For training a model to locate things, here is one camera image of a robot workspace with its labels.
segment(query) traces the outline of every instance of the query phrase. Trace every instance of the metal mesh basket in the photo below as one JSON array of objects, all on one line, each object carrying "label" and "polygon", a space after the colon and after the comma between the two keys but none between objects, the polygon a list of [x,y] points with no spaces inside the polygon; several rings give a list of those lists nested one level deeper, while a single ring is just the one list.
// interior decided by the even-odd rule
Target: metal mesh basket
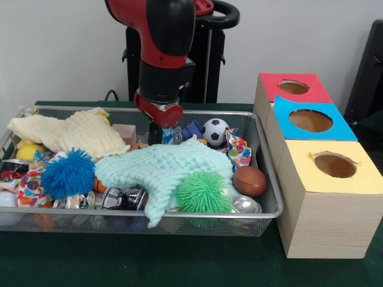
[{"label": "metal mesh basket", "polygon": [[[39,113],[66,119],[83,107],[40,106]],[[136,126],[137,135],[144,135],[149,120],[137,109],[105,108],[110,121]],[[265,231],[272,218],[283,210],[281,194],[259,119],[249,112],[185,111],[179,126],[196,120],[203,125],[209,119],[221,118],[230,127],[238,128],[253,151],[251,165],[258,166],[266,175],[266,191],[255,198],[263,213],[185,213],[166,212],[159,225],[147,228],[148,219],[142,211],[84,210],[84,209],[29,209],[0,207],[0,231],[46,231],[64,233],[124,233],[124,234],[179,234],[211,236],[256,236]],[[2,158],[14,157],[17,139],[7,132],[0,140]]]}]

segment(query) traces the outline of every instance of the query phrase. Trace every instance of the small basketball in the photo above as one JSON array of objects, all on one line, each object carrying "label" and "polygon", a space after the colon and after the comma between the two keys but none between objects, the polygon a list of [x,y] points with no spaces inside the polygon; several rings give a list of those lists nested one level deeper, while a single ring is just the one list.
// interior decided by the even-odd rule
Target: small basketball
[{"label": "small basketball", "polygon": [[99,193],[104,193],[107,188],[102,185],[101,181],[98,180],[97,177],[95,177],[95,184],[93,186],[93,189],[95,191],[98,191]]},{"label": "small basketball", "polygon": [[234,173],[233,185],[245,196],[259,196],[266,189],[266,177],[256,167],[241,166]]}]

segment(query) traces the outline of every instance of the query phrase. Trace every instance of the red paper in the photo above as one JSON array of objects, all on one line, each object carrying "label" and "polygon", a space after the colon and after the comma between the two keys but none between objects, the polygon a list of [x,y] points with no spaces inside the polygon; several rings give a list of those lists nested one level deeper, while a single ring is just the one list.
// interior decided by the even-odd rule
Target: red paper
[{"label": "red paper", "polygon": [[[275,96],[281,96],[284,99],[300,103],[332,103],[331,97],[326,92],[321,81],[315,74],[269,74],[261,73],[263,87],[269,101],[274,103]],[[297,81],[309,87],[304,94],[290,94],[279,87],[283,81]]]}]

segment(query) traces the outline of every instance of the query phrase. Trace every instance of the black and white ball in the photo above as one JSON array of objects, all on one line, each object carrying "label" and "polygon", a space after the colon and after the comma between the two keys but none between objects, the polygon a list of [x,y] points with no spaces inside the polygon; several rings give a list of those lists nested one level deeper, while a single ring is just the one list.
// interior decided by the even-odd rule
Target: black and white ball
[{"label": "black and white ball", "polygon": [[213,118],[203,125],[202,135],[210,145],[219,146],[226,141],[225,131],[228,129],[229,126],[224,120]]}]

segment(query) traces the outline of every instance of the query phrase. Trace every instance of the red square lid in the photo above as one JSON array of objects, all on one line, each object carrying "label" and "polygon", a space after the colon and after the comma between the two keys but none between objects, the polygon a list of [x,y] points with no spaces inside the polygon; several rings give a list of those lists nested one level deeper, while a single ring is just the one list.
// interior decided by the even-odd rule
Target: red square lid
[{"label": "red square lid", "polygon": [[321,81],[315,74],[260,73],[269,101],[275,96],[300,103],[332,103]]}]

